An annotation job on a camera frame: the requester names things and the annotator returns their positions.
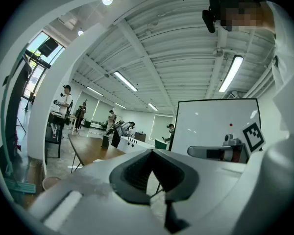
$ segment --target wooden table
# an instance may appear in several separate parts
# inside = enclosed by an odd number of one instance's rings
[[[113,147],[112,145],[109,145],[108,148],[103,148],[101,146],[102,139],[99,138],[89,138],[71,134],[69,134],[68,136],[73,147],[73,150],[75,152],[75,156],[77,156],[80,161],[79,165],[82,164],[83,166],[85,166],[93,163],[96,159],[106,160],[125,154],[119,149]]]

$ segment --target pipe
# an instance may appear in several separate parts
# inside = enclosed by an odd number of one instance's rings
[[[249,97],[252,98],[259,90],[271,79],[273,76],[272,71],[269,72],[269,74],[266,76],[266,78],[260,83],[257,90],[254,90]]]
[[[271,86],[271,84],[274,82],[274,79],[273,80],[271,80],[270,82],[269,82],[269,84],[267,85],[267,87],[265,87],[265,89],[262,91],[262,92],[260,92],[259,94],[258,94],[258,96],[257,96],[257,98],[260,98],[260,96]]]
[[[260,76],[257,82],[250,88],[250,90],[243,96],[243,98],[247,98],[258,87],[258,85],[266,78],[268,73],[271,71],[271,67],[272,67],[272,63],[268,65],[268,68]]]

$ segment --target blurred object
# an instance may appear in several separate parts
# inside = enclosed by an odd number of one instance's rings
[[[61,179],[57,177],[47,177],[43,180],[43,189],[48,190],[52,186],[54,186],[56,183],[58,183]]]

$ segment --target black stand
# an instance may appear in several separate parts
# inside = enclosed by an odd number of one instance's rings
[[[34,93],[33,93],[33,92],[30,92],[30,96],[29,96],[29,99],[28,99],[28,101],[27,101],[27,104],[26,104],[25,108],[22,108],[22,110],[24,110],[24,111],[26,111],[26,112],[30,112],[30,111],[28,110],[28,103],[29,103],[30,101],[32,101],[33,96],[34,96]]]
[[[25,107],[25,108],[22,108],[22,110],[24,110],[25,112],[30,112],[30,111],[28,110],[28,103],[29,103],[29,100],[27,101],[26,107]]]
[[[22,126],[22,124],[21,124],[21,121],[19,120],[19,118],[17,117],[17,120],[19,121],[19,123],[20,123],[20,125],[16,125],[16,126],[20,126],[20,127],[22,127],[23,128],[23,130],[25,131],[25,135],[27,134],[27,132],[26,132],[26,130],[24,129],[24,127]]]

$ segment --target chair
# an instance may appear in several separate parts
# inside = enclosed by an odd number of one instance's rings
[[[155,148],[165,150],[165,149],[167,149],[167,144],[155,139]]]

